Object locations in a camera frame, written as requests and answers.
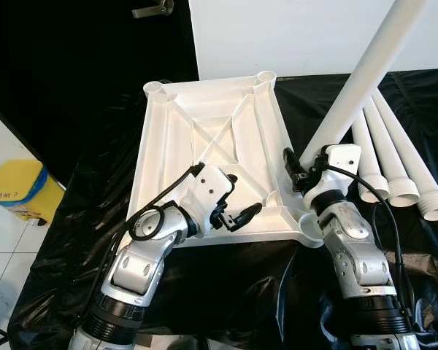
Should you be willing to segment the black plastic table cover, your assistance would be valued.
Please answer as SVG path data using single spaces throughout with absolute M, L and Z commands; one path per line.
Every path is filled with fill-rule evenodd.
M 438 69 L 392 72 L 379 86 L 438 180 Z M 66 195 L 7 327 L 11 350 L 67 350 L 93 295 L 96 274 L 129 215 L 146 100 L 140 89 L 95 93 L 64 178 Z M 420 344 L 438 350 L 438 221 L 397 208 Z M 350 312 L 329 254 L 296 242 L 180 248 L 142 327 L 202 335 L 244 350 L 350 350 Z

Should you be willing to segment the white plastic table leg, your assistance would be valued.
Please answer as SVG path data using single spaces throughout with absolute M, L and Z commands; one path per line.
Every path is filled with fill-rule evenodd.
M 376 195 L 383 199 L 389 196 L 388 184 L 387 179 L 380 170 L 368 123 L 366 123 L 362 110 L 356 113 L 356 119 L 353 125 L 350 126 L 350 132 L 353 136 L 353 143 L 361 149 L 357 174 L 374 189 L 372 191 L 365 184 L 360 184 L 358 190 L 360 198 L 363 201 L 368 201 L 368 203 L 378 203 L 379 200 Z
M 315 155 L 324 146 L 338 144 L 342 140 L 355 122 L 356 112 L 362 110 L 364 100 L 372 95 L 372 91 L 387 74 L 430 2 L 431 0 L 393 1 L 345 86 L 302 151 L 299 157 L 302 168 L 308 169 L 312 166 Z
M 373 97 L 368 97 L 363 111 L 380 164 L 380 172 L 387 179 L 389 203 L 399 208 L 414 206 L 420 199 L 419 191 L 405 171 Z
M 393 113 L 382 93 L 376 89 L 373 91 L 372 97 L 393 144 L 395 144 L 397 154 L 402 160 L 408 177 L 416 184 L 419 191 L 420 199 L 415 205 L 424 219 L 438 221 L 438 183 L 436 183 L 433 174 L 427 168 L 418 150 L 413 146 L 408 133 L 397 120 L 396 114 Z

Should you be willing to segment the white plastic table top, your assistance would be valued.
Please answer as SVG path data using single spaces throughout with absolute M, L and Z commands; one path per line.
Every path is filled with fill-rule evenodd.
M 263 208 L 242 229 L 207 230 L 186 247 L 296 240 L 318 248 L 317 216 L 293 191 L 283 150 L 291 147 L 274 94 L 277 76 L 162 83 L 143 87 L 145 123 L 128 212 L 136 213 L 191 166 L 205 163 L 239 177 L 226 202 L 236 214 L 254 203 Z

